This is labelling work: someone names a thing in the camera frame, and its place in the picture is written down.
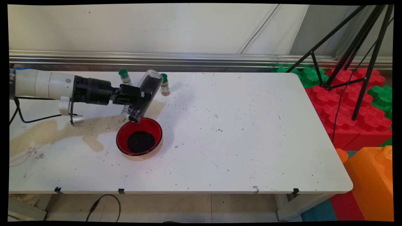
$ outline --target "floor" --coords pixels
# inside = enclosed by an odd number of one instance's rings
[[[46,220],[85,221],[101,195],[53,195]],[[278,222],[274,195],[162,195],[117,194],[121,203],[119,222],[243,223]],[[88,221],[114,222],[117,201],[103,197]],[[301,216],[291,222],[301,222]]]

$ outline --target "red bowl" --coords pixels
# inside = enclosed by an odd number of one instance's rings
[[[127,143],[128,143],[128,138],[130,137],[130,135],[132,133],[138,132],[138,131],[143,131],[143,132],[152,134],[155,138],[155,145],[152,148],[150,148],[144,152],[134,153],[134,152],[130,151]],[[116,136],[117,147],[124,154],[131,155],[131,156],[139,156],[139,155],[147,154],[148,152],[155,149],[161,140],[162,140],[162,128],[159,125],[159,123],[157,123],[155,120],[150,119],[150,118],[142,118],[139,123],[134,123],[131,121],[127,122],[119,129],[117,136]]]

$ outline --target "brown stain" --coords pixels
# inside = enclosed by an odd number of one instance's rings
[[[152,101],[145,117],[157,119],[165,103]],[[27,129],[23,134],[10,140],[10,158],[28,151],[31,147],[39,149],[46,144],[54,144],[60,140],[71,137],[82,137],[86,145],[95,152],[104,150],[98,135],[103,133],[117,132],[125,123],[128,122],[124,116],[114,115],[108,117],[84,119],[84,126],[74,127],[68,117],[64,117],[66,123],[62,129],[57,128],[57,121],[40,121],[33,127]]]

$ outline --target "clear plastic container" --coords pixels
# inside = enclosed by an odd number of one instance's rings
[[[144,100],[138,98],[135,101],[133,101],[133,103],[127,103],[123,107],[121,115],[126,116],[130,121],[139,123],[141,119],[144,117],[145,112],[147,111],[152,100],[154,99],[155,94],[158,92],[158,89],[162,84],[162,82],[163,77],[157,71],[148,70],[142,77],[137,87],[139,87],[142,92],[150,93],[151,99]]]

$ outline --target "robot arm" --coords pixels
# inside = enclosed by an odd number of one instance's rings
[[[80,126],[82,115],[73,114],[74,102],[108,105],[134,104],[137,99],[151,100],[150,93],[144,93],[139,87],[120,84],[111,86],[110,81],[95,78],[83,78],[77,75],[33,69],[10,69],[10,99],[16,96],[31,96],[60,100],[59,110],[62,115],[69,115],[73,126]]]

